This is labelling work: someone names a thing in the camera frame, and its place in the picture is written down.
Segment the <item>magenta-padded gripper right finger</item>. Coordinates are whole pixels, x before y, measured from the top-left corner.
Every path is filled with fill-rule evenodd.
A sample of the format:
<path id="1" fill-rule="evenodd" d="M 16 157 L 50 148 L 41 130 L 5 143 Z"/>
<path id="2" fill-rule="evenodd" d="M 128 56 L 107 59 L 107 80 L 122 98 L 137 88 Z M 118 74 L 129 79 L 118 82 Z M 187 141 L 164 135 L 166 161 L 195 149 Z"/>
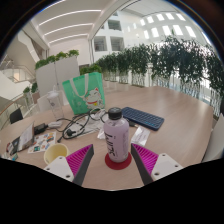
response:
<path id="1" fill-rule="evenodd" d="M 182 169 L 182 166 L 168 154 L 156 154 L 134 143 L 131 144 L 131 154 L 144 185 Z"/>

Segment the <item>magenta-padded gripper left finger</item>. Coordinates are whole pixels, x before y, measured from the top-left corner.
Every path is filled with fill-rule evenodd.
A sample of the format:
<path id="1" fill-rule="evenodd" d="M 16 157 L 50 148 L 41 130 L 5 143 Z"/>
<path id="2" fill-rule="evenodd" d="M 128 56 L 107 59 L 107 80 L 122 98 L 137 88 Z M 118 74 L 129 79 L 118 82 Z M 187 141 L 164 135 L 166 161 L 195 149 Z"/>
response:
<path id="1" fill-rule="evenodd" d="M 45 170 L 81 186 L 93 155 L 94 148 L 90 144 L 67 157 L 58 156 Z"/>

